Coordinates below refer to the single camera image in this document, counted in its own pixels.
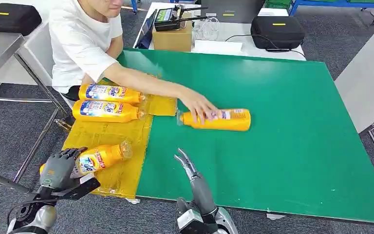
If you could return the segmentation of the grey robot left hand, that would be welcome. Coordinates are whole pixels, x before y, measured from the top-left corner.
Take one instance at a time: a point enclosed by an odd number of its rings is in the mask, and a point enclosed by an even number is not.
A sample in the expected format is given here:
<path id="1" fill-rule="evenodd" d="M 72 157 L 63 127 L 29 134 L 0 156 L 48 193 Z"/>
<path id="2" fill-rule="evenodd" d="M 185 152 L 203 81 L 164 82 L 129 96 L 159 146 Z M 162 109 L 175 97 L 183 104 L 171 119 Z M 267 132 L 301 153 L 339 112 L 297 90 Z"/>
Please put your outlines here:
<path id="1" fill-rule="evenodd" d="M 40 186 L 53 190 L 65 190 L 72 184 L 71 173 L 76 159 L 87 147 L 67 148 L 50 156 L 40 173 Z"/>

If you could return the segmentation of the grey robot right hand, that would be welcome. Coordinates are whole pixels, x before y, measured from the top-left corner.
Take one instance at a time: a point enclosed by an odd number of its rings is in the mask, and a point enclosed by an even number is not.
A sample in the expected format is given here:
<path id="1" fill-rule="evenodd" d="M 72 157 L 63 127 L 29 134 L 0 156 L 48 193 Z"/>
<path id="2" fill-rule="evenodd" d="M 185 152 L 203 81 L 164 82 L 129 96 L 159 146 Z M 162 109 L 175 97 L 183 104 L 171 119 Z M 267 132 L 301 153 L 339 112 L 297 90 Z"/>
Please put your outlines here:
<path id="1" fill-rule="evenodd" d="M 185 170 L 185 173 L 189 179 L 190 186 L 193 193 L 193 201 L 200 211 L 201 215 L 208 215 L 217 209 L 216 204 L 205 177 L 196 169 L 194 163 L 190 160 L 188 155 L 181 149 L 178 148 L 178 154 L 174 155 L 174 158 L 178 160 Z"/>

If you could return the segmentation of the person's right hand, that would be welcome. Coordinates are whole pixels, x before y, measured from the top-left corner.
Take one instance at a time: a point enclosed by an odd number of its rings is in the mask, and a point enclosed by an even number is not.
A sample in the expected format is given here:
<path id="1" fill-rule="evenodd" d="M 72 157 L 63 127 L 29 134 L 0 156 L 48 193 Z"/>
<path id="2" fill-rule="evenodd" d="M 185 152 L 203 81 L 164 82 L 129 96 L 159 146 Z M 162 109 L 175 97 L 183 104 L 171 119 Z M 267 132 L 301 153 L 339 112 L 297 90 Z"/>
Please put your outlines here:
<path id="1" fill-rule="evenodd" d="M 177 97 L 190 110 L 193 119 L 204 124 L 206 119 L 214 119 L 220 112 L 206 97 L 187 87 L 181 87 Z"/>

